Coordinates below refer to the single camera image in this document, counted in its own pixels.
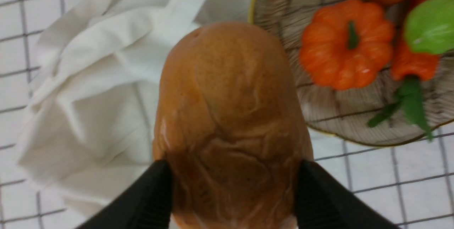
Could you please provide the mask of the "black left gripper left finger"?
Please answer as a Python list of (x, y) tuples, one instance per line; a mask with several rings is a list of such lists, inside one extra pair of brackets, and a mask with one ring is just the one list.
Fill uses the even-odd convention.
[(165, 160), (151, 166), (112, 203), (79, 229), (168, 229), (172, 213), (172, 172)]

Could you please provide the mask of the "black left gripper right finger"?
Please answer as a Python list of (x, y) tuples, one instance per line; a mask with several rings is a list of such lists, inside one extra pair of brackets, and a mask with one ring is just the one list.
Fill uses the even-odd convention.
[(397, 228), (314, 161), (300, 163), (295, 216), (300, 229)]

